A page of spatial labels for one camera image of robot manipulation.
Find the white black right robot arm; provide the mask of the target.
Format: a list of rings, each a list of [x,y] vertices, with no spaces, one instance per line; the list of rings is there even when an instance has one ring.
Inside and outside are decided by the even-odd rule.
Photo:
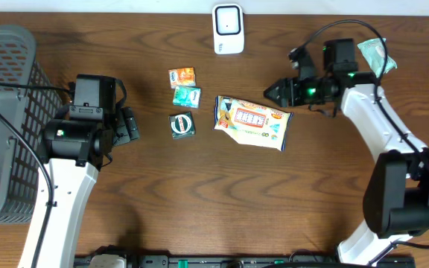
[[[352,39],[323,48],[324,75],[304,46],[288,55],[298,77],[282,78],[264,91],[280,107],[334,103],[357,128],[375,167],[363,196],[363,222],[337,246],[339,262],[374,266],[398,245],[429,230],[429,148],[388,103],[380,79],[359,71]]]

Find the light teal packet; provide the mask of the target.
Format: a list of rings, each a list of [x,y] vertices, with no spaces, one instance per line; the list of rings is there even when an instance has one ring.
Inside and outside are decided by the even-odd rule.
[[[376,77],[380,77],[381,74],[386,74],[393,68],[398,68],[396,61],[388,56],[387,65],[384,71],[381,71],[384,66],[385,51],[379,38],[361,42],[357,44],[357,47],[360,49],[360,52]]]

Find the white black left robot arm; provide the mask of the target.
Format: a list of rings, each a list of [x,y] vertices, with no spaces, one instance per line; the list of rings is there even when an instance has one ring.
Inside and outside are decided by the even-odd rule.
[[[20,267],[72,267],[83,213],[104,166],[116,146],[139,138],[129,107],[105,121],[52,119],[40,135],[34,212]]]

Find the orange tissue packet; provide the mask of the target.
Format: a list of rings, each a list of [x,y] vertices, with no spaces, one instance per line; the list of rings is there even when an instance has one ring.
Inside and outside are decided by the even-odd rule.
[[[196,86],[193,67],[170,69],[168,74],[172,89],[177,86]]]

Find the grey plastic mesh basket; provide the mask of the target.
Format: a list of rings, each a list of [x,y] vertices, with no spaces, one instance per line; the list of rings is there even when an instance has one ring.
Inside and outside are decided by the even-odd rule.
[[[0,113],[37,148],[39,131],[63,102],[36,59],[36,40],[25,28],[0,25]],[[0,224],[31,220],[38,165],[0,122]]]

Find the green Zam-Buk box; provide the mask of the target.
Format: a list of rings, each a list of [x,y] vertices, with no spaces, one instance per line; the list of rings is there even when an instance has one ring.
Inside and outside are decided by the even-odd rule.
[[[169,123],[173,139],[191,137],[196,133],[194,120],[190,112],[170,115]]]

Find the yellow snack bag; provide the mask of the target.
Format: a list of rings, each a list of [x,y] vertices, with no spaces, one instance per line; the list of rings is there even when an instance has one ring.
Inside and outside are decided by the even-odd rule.
[[[224,131],[238,144],[285,150],[286,133],[293,113],[218,95],[214,129]]]

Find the teal tissue packet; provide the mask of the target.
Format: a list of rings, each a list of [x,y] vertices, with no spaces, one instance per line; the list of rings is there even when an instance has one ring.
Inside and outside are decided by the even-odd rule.
[[[177,86],[174,90],[173,105],[197,109],[200,105],[201,89]]]

